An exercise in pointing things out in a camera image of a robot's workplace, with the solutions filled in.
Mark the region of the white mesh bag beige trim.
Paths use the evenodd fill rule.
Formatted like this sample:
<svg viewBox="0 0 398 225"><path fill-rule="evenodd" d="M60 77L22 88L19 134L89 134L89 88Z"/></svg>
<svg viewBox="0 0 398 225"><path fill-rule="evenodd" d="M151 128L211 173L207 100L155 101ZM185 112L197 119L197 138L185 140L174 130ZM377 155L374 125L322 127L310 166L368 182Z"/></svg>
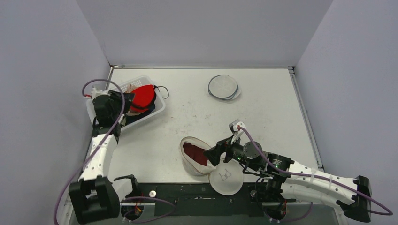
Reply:
<svg viewBox="0 0 398 225"><path fill-rule="evenodd" d="M191 143L204 149L204 151L210 149L211 146L192 136L185 137L180 141L183 167L188 174L197 177L207 176L211 187L221 195L234 195L241 189L244 174L237 162L231 160L228 163L223 163L223 158L221 158L217 166L213 166L209 161L207 166L200 165L184 153L184 143Z"/></svg>

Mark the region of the red bra black trim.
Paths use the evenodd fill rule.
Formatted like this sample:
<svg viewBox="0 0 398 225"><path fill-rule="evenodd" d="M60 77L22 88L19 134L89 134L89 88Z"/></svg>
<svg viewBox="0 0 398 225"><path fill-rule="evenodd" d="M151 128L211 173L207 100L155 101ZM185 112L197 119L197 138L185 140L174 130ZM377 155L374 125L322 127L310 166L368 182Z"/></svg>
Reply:
<svg viewBox="0 0 398 225"><path fill-rule="evenodd" d="M135 94L134 100L130 108L135 109L137 111L146 111L151 105L154 105L154 102L157 98L157 94L155 93L155 89L164 88L167 92L167 96L163 97L167 99L169 97L169 91L164 86L156 86L153 84L140 86L135 89L132 93Z"/></svg>

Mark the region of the beige lace bra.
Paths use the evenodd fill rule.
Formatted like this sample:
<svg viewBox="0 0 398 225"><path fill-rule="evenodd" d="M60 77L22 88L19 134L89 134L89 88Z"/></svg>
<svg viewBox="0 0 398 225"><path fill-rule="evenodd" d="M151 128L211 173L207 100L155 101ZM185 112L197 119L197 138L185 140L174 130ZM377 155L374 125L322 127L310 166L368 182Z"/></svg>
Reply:
<svg viewBox="0 0 398 225"><path fill-rule="evenodd" d="M135 89L137 89L138 87L137 86L135 86L135 85L133 85L133 84L130 84L128 87L127 87L127 89L126 89L126 93L131 93L131 92L133 92Z"/></svg>

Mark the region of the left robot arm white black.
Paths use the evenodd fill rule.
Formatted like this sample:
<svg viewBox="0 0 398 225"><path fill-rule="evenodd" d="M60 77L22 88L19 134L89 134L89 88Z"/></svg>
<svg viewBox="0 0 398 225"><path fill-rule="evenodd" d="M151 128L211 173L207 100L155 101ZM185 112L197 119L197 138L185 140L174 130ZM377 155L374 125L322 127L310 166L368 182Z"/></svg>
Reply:
<svg viewBox="0 0 398 225"><path fill-rule="evenodd" d="M140 196L140 189L130 176L115 182L107 177L125 124L124 115L133 100L133 93L112 90L97 93L92 100L96 113L92 126L92 149L83 165L83 172L68 189L75 216L81 225L116 218L120 214L122 200L134 202Z"/></svg>

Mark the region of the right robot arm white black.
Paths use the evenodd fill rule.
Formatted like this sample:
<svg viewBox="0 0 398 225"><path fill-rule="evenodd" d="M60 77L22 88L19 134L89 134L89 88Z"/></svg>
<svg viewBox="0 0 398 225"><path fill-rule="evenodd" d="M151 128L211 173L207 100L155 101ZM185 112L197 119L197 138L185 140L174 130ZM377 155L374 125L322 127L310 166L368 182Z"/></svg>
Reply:
<svg viewBox="0 0 398 225"><path fill-rule="evenodd" d="M260 203L303 200L324 204L340 210L346 217L364 223L371 221L369 179L364 176L343 178L311 169L291 158L265 152L257 142L241 145L226 138L204 151L216 166L235 160L244 169L268 178L265 185L256 185L255 199Z"/></svg>

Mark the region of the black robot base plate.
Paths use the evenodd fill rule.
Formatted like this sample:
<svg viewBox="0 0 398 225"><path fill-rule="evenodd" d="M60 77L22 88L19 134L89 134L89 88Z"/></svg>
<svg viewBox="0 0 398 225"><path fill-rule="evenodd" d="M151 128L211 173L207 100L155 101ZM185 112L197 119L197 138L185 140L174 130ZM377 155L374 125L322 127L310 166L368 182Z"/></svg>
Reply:
<svg viewBox="0 0 398 225"><path fill-rule="evenodd" d="M265 183L244 183L230 196L217 193L209 183L140 183L142 196L150 191L164 200L129 200L121 206L121 215L129 220L143 219L144 215L161 216L232 216L261 217L263 209L285 209L281 197L265 196Z"/></svg>

